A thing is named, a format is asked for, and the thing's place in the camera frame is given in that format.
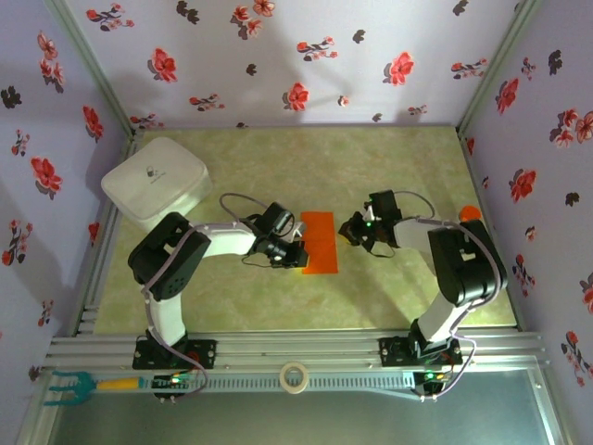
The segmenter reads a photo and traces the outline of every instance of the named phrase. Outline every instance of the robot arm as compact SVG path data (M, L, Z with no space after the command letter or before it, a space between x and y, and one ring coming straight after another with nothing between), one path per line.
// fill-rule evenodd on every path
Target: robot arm
M192 226L179 213L167 215L128 259L136 282L150 286L148 335L156 329L166 345L183 349L187 332L182 318L182 291L206 257L261 253L268 257L271 267L305 267L308 255L304 243L295 240L302 235L303 224L295 223L286 235L279 235L290 219L291 213L277 203L272 203L263 215L241 222ZM172 258L166 247L175 248L185 235ZM164 266L166 270L155 281L153 277Z
M466 232L493 257L500 285L507 283L502 261L482 222L462 222L461 229L434 220L402 218L390 190L371 194L364 213L356 212L340 228L339 234L351 245L362 245L369 252L376 242L383 242L392 248L414 248L432 256L439 293L428 310L412 322L409 346L417 358L447 350L463 317L495 290L492 265Z

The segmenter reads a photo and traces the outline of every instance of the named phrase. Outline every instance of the floral wallpaper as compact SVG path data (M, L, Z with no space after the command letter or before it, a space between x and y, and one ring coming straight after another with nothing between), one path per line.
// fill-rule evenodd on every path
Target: floral wallpaper
M593 443L591 17L587 0L543 2L464 132L511 297L544 335L574 443Z
M59 1L134 128L456 125L518 4Z
M105 23L115 12L101 13L112 16ZM8 2L3 13L0 442L15 443L49 342L73 315L101 236L100 180L125 133L42 0Z

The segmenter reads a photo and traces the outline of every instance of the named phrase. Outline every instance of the green table surface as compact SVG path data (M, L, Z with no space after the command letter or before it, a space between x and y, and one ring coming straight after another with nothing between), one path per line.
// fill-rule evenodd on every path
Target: green table surface
M442 219L457 221L463 206L478 206L452 127L159 131L147 132L143 145L160 136L208 166L214 190L187 215L195 223L232 220L218 203L224 192L276 200L296 216L331 211L336 232L369 193L385 189L421 193ZM397 203L404 216L428 211L416 197L398 196ZM259 210L238 198L228 204L245 216ZM144 236L121 219L96 334L141 334L146 328L143 299L127 265ZM234 255L203 260L183 292L188 331L408 328L438 292L417 251L398 249L394 258L378 259L339 238L337 255L339 273L318 275L249 267ZM465 324L515 325L506 292Z

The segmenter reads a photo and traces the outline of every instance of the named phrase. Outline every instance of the tape roll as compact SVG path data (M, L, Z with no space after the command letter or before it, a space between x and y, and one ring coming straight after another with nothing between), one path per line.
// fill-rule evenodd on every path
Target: tape roll
M286 377L290 371L297 369L303 375L301 382L293 387L286 381ZM282 367L280 370L280 386L289 394L299 394L303 392L309 385L309 371L299 362L289 362Z

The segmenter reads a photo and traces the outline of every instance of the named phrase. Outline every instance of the white box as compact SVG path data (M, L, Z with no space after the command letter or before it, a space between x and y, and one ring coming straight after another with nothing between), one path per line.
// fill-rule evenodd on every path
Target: white box
M158 137L105 175L101 187L118 209L150 232L168 213L186 215L212 191L204 162Z

